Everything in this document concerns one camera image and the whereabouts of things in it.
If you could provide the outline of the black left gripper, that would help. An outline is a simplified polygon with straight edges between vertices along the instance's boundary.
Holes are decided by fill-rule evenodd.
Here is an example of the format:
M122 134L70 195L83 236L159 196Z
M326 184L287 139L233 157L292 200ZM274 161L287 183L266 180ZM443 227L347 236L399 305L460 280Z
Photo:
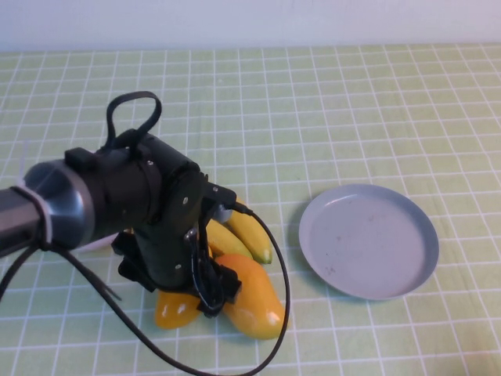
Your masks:
M216 317L241 290L235 270L207 258L207 242L200 239L200 221L160 220L135 227L135 235L120 232L112 241L122 257L119 274L149 292L197 293L197 309Z

